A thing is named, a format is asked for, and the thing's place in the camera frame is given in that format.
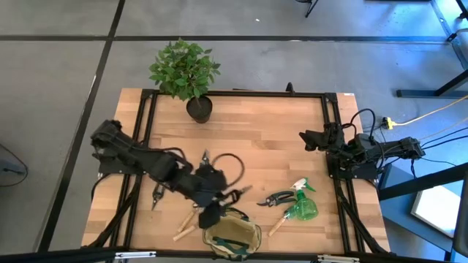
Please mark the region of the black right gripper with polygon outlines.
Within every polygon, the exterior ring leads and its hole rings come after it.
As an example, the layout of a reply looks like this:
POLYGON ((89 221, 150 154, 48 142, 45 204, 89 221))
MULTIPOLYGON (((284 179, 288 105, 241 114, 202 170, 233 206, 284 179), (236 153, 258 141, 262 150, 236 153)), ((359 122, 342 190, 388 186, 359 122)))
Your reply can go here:
POLYGON ((344 147, 344 132, 343 128, 338 123, 326 123, 324 131, 321 133, 317 145, 314 143, 317 139, 315 131, 305 131, 299 133, 300 138, 306 143, 306 151, 318 150, 339 150, 344 147))

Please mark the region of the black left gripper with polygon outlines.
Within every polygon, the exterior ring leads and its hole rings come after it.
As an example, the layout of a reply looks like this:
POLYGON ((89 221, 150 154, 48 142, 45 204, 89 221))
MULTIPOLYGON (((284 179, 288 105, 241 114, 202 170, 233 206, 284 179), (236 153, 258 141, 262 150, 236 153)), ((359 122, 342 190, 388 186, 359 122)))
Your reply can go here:
POLYGON ((190 199, 203 209, 198 216, 198 226, 201 229, 208 229, 220 221, 221 205, 234 205, 242 194, 252 189, 252 186, 234 189, 220 204, 219 199, 224 196, 222 192, 227 188, 227 179, 223 171, 214 169, 210 164, 201 164, 195 170, 194 177, 195 186, 190 199))

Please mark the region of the beige green gardening bag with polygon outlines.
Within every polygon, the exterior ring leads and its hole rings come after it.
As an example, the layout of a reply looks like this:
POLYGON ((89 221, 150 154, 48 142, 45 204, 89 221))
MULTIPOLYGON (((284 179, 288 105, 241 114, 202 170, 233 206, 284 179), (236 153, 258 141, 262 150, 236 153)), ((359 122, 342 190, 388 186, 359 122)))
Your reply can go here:
POLYGON ((260 248, 262 230, 247 214, 232 207, 217 224, 203 230, 203 242, 218 257, 242 262, 260 248))

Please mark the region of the black pruning shears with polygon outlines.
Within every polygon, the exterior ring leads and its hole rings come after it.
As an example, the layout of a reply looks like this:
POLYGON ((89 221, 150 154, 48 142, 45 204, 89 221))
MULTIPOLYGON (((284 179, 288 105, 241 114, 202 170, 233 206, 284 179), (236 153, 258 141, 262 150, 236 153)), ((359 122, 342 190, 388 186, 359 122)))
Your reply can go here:
POLYGON ((293 191, 280 191, 273 193, 266 197, 263 202, 258 202, 257 205, 261 207, 273 207, 285 203, 296 203, 293 191))

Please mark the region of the small trowel wooden handle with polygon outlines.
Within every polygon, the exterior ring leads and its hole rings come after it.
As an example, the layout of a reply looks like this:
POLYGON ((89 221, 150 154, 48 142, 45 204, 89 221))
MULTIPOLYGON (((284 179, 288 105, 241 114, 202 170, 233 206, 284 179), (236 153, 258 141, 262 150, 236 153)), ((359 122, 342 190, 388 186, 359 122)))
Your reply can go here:
POLYGON ((289 218, 293 216, 293 212, 291 210, 286 210, 283 213, 283 216, 273 225, 271 230, 268 233, 269 237, 272 237, 275 232, 281 227, 281 225, 289 218))

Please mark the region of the hand fork wooden handle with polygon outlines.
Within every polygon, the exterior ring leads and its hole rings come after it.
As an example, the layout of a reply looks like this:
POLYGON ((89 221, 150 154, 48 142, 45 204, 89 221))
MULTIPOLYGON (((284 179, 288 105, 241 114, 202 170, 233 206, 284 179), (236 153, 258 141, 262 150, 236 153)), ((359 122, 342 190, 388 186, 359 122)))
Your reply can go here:
POLYGON ((192 233, 194 230, 196 230, 198 228, 198 226, 196 224, 194 225, 191 225, 189 227, 187 227, 185 230, 181 231, 180 233, 178 233, 176 236, 173 237, 173 241, 174 242, 177 242, 178 240, 180 240, 181 238, 187 236, 188 234, 192 233))

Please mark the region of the green spray bottle white nozzle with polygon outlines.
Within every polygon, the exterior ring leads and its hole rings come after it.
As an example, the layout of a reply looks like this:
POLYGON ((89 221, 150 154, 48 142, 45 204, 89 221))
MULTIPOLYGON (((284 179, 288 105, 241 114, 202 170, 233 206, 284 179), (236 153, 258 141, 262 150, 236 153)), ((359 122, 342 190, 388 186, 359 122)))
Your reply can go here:
POLYGON ((315 201, 307 197, 304 188, 309 191, 316 191, 309 185, 308 178, 301 178, 296 181, 291 186, 291 189, 295 191, 296 201, 284 212, 286 219, 297 218, 300 221, 309 221, 318 216, 317 205, 315 201))

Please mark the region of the dark handled garden snips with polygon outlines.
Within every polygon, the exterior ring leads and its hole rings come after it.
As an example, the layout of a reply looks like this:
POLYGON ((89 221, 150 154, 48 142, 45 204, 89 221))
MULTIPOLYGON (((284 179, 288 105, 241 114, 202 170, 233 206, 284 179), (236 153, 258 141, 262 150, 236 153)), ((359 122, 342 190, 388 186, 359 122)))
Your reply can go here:
POLYGON ((151 209, 154 210, 156 204, 163 198, 165 194, 165 187, 162 184, 157 183, 154 186, 154 190, 152 192, 152 206, 151 209))

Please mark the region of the blue grey platform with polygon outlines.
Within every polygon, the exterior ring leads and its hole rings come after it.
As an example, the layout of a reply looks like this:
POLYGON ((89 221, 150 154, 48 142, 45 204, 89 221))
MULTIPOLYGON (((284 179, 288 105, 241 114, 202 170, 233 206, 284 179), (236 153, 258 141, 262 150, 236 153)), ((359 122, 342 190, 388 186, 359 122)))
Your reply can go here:
MULTIPOLYGON (((391 187, 412 179, 411 173, 405 172, 392 164, 387 164, 383 175, 380 177, 380 188, 391 187)), ((382 216, 438 248, 447 252, 451 251, 453 240, 450 237, 411 214, 417 197, 418 192, 413 192, 381 201, 382 216)))

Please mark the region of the black floor stand base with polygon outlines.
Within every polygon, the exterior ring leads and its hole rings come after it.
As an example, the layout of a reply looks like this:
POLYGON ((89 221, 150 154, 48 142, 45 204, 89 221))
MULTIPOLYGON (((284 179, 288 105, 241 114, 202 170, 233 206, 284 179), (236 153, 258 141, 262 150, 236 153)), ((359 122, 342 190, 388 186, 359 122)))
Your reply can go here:
POLYGON ((448 81, 436 90, 399 89, 396 96, 400 98, 461 99, 468 96, 468 91, 457 91, 468 83, 468 69, 448 81))

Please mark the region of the black chair leg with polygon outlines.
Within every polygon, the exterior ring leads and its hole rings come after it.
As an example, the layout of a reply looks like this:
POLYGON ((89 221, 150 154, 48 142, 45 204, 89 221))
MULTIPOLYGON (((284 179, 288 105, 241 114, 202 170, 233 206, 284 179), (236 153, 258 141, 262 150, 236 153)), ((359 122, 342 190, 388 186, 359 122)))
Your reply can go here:
POLYGON ((295 1, 298 3, 302 3, 302 4, 308 4, 306 14, 304 15, 305 18, 308 18, 319 0, 295 0, 295 1))

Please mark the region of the white flat panel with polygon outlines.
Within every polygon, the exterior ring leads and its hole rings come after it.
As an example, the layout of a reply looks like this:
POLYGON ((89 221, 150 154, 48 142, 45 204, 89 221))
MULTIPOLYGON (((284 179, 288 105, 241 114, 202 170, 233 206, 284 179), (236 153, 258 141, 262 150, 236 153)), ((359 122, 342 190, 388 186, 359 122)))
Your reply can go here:
POLYGON ((411 214, 453 238, 458 218, 460 196, 443 186, 419 191, 412 205, 411 214))

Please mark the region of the black overhead rig beam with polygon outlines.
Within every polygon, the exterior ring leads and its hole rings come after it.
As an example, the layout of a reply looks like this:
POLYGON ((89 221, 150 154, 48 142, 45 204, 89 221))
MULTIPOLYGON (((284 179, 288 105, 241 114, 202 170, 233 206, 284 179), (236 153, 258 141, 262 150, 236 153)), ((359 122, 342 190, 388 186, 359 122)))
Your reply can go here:
MULTIPOLYGON (((116 252, 129 250, 123 247, 115 248, 79 248, 65 251, 46 251, 26 254, 9 254, 0 256, 0 263, 96 263, 114 260, 116 252)), ((258 260, 285 260, 316 262, 317 256, 322 254, 281 254, 281 253, 254 253, 248 259, 258 260)), ((361 263, 456 263, 432 259, 420 259, 395 254, 369 254, 364 252, 349 252, 333 256, 348 256, 359 258, 361 263)), ((156 251, 152 258, 194 258, 194 259, 221 259, 209 251, 156 251)))

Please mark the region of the silver metal bracket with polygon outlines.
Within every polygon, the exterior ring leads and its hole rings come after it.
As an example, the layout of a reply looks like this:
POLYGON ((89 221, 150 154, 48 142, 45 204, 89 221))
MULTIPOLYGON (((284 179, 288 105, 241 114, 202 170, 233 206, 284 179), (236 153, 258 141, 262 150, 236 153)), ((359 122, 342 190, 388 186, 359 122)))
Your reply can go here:
POLYGON ((156 251, 126 251, 116 252, 114 259, 140 259, 156 257, 156 251))
POLYGON ((318 255, 317 263, 361 263, 359 258, 348 256, 318 255))

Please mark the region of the grey metal cart frame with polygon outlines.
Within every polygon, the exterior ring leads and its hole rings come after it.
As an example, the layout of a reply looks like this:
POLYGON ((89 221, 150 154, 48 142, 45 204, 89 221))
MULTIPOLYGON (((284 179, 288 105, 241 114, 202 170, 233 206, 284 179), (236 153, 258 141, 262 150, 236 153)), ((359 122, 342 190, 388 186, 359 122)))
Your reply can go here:
POLYGON ((432 8, 463 69, 468 69, 468 0, 431 0, 432 8))

